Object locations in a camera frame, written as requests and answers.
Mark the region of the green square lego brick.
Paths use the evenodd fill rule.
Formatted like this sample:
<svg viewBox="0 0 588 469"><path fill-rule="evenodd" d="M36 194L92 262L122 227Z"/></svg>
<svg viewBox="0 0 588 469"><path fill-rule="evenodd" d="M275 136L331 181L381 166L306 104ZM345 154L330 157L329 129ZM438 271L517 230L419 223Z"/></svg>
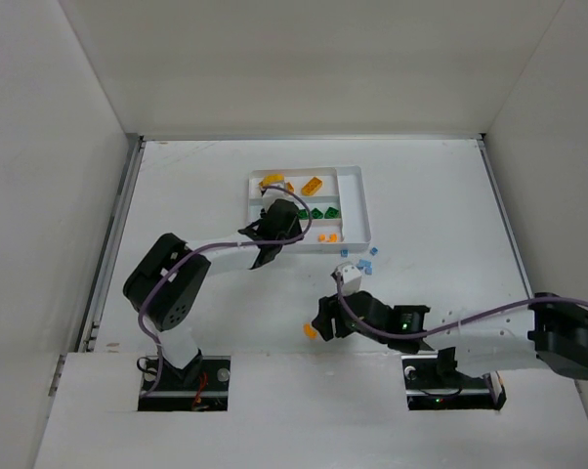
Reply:
<svg viewBox="0 0 588 469"><path fill-rule="evenodd" d="M314 209L312 209L310 211L310 217L312 219L322 219L323 218L323 213L319 209L314 208Z"/></svg>

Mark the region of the yellow long lego brick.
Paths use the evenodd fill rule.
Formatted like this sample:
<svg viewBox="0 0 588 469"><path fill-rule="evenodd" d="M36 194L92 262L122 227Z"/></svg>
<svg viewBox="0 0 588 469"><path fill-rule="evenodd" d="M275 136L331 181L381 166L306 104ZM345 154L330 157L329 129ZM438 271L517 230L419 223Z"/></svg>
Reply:
<svg viewBox="0 0 588 469"><path fill-rule="evenodd" d="M318 177L312 177L301 187L301 195L311 197L322 188L323 181Z"/></svg>

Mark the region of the light blue lego pair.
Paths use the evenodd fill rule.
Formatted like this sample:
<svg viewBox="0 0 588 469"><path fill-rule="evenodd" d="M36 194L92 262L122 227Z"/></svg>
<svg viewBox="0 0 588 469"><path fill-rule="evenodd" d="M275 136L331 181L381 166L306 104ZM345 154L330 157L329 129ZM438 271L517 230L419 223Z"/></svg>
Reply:
<svg viewBox="0 0 588 469"><path fill-rule="evenodd" d="M366 270L366 269L368 269L368 268L371 267L371 262L370 261L367 261L367 260L364 260L364 259L359 259L358 262L357 262L357 264L356 264L356 267L359 270Z"/></svg>

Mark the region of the orange round figure piece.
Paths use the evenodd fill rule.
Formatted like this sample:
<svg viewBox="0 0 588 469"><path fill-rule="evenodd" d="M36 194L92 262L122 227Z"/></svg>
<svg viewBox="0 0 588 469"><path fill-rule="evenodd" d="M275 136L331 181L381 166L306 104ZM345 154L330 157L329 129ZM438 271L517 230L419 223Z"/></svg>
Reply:
<svg viewBox="0 0 588 469"><path fill-rule="evenodd" d="M259 188L263 189L266 186L283 184L285 181L285 177L282 173L271 173L266 175L260 182Z"/></svg>

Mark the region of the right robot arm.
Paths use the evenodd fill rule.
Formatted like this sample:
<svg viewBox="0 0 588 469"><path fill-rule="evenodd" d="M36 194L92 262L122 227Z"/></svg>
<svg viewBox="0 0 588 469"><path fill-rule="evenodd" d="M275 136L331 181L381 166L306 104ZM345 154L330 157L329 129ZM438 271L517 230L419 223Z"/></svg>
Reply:
<svg viewBox="0 0 588 469"><path fill-rule="evenodd" d="M539 293L481 313L386 305L366 291L318 301L325 341L360 334L405 354L433 352L441 372L549 369L588 381L588 301Z"/></svg>

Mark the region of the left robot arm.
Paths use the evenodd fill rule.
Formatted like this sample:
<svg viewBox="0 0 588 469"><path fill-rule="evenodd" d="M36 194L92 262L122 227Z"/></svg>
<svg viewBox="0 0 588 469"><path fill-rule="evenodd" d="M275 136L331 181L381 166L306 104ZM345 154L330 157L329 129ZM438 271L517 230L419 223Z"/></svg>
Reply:
<svg viewBox="0 0 588 469"><path fill-rule="evenodd" d="M153 391L165 371L185 388L199 376L202 353L183 321L202 283L210 276L260 269L304 235L296 203L278 198L257 221L232 236L195 249L172 233L156 241L122 288L139 315L140 329L156 346Z"/></svg>

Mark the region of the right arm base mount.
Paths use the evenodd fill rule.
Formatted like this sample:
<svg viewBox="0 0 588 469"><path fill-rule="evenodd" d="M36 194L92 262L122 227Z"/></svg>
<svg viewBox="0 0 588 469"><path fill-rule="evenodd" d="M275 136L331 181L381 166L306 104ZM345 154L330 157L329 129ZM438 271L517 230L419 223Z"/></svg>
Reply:
<svg viewBox="0 0 588 469"><path fill-rule="evenodd" d="M411 411L499 411L507 402L497 372L477 377L460 372L453 349L440 354L403 355L401 365Z"/></svg>

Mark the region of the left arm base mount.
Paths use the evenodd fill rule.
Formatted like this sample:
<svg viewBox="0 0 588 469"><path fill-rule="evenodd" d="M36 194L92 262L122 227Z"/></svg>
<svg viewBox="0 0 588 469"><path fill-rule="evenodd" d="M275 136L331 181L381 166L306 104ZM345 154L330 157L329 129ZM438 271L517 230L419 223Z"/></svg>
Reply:
<svg viewBox="0 0 588 469"><path fill-rule="evenodd" d="M166 363L153 391L157 373L156 357L140 358L142 374L138 411L141 412L220 412L227 411L231 378L229 356L207 356L198 372L184 380Z"/></svg>

